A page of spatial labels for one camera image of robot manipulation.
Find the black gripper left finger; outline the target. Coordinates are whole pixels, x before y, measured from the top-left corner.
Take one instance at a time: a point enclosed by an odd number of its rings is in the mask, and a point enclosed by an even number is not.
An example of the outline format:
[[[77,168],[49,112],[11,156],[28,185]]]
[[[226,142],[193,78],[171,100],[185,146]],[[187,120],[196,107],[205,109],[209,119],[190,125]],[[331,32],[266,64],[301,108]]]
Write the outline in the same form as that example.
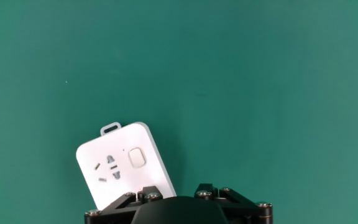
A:
[[[162,199],[163,194],[154,185],[138,192],[126,192],[102,210],[87,211],[85,224],[130,223],[141,206]]]

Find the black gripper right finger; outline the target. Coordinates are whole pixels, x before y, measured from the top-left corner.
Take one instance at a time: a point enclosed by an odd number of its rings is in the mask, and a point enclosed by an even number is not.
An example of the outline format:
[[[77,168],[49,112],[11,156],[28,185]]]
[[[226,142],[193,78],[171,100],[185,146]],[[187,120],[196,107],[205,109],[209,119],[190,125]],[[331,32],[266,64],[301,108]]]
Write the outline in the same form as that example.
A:
[[[194,198],[213,202],[219,218],[228,223],[273,224],[273,205],[253,202],[229,187],[217,188],[213,184],[199,184]]]

